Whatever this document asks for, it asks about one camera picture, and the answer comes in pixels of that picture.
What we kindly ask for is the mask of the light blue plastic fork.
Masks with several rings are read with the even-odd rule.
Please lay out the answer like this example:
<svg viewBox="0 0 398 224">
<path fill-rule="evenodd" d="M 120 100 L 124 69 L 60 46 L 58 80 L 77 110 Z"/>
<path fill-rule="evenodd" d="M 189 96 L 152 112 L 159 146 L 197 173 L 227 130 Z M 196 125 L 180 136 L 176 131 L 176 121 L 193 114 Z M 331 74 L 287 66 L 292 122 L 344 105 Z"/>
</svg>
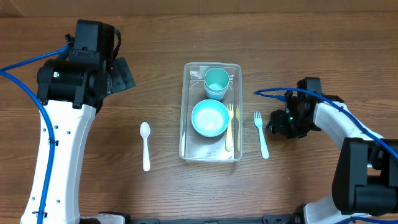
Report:
<svg viewBox="0 0 398 224">
<path fill-rule="evenodd" d="M 269 150 L 268 150 L 265 135 L 263 132 L 263 121 L 262 121 L 261 113 L 259 111 L 254 112 L 254 124 L 256 125 L 256 127 L 258 129 L 258 133 L 259 133 L 261 156 L 263 159 L 268 159 L 269 158 Z"/>
</svg>

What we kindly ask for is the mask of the yellow plastic fork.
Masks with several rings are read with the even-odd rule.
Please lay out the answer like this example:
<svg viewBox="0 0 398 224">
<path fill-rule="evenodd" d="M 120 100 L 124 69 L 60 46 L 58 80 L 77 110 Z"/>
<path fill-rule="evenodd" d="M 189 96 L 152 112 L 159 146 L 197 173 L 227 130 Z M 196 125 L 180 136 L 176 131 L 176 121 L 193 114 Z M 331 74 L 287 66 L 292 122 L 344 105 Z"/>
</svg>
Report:
<svg viewBox="0 0 398 224">
<path fill-rule="evenodd" d="M 228 110 L 228 127 L 226 131 L 226 143 L 225 147 L 227 151 L 231 151 L 233 148 L 233 134 L 232 134 L 232 119 L 234 118 L 234 110 L 233 110 L 233 104 L 228 103 L 227 104 L 227 110 Z"/>
</svg>

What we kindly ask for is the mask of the light blue bowl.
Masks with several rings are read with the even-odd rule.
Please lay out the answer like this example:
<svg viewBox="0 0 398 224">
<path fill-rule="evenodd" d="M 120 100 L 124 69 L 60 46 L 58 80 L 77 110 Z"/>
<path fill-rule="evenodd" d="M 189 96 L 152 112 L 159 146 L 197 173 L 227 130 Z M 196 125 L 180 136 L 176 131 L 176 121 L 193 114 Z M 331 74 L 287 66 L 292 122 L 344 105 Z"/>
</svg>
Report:
<svg viewBox="0 0 398 224">
<path fill-rule="evenodd" d="M 197 103 L 191 113 L 194 130 L 208 138 L 223 134 L 229 125 L 230 115 L 227 107 L 217 100 L 202 100 Z"/>
</svg>

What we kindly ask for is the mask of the white plastic spoon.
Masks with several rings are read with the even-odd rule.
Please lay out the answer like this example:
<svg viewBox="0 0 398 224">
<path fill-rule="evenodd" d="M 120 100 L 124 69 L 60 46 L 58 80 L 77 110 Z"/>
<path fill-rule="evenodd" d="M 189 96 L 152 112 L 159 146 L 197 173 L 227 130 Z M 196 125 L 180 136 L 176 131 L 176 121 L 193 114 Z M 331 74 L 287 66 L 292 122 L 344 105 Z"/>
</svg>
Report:
<svg viewBox="0 0 398 224">
<path fill-rule="evenodd" d="M 140 127 L 140 135 L 143 140 L 143 170 L 145 172 L 150 171 L 150 157 L 148 148 L 148 137 L 150 136 L 150 126 L 147 122 L 143 122 Z"/>
</svg>

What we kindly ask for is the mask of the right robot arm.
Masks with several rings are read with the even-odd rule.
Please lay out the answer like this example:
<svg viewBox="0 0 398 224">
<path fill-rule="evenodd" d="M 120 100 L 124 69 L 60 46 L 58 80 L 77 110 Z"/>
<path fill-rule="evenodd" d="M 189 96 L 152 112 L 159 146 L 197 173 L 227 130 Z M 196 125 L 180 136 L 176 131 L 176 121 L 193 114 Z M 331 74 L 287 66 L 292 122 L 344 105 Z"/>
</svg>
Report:
<svg viewBox="0 0 398 224">
<path fill-rule="evenodd" d="M 336 95 L 322 92 L 319 78 L 284 88 L 282 110 L 271 113 L 267 132 L 288 139 L 324 131 L 340 150 L 331 194 L 299 206 L 283 223 L 349 223 L 397 213 L 397 140 L 371 131 Z"/>
</svg>

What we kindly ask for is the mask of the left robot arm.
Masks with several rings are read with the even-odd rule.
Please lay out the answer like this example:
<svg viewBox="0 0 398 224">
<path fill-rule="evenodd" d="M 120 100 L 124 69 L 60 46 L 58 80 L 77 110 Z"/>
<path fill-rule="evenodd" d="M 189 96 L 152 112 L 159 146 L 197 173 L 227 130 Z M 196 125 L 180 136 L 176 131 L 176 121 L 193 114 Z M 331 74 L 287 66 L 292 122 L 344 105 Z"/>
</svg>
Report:
<svg viewBox="0 0 398 224">
<path fill-rule="evenodd" d="M 84 217 L 79 186 L 86 140 L 104 99 L 133 88 L 121 34 L 98 21 L 79 20 L 68 48 L 37 72 L 40 141 L 30 198 L 22 223 L 127 223 L 129 216 L 101 212 Z"/>
</svg>

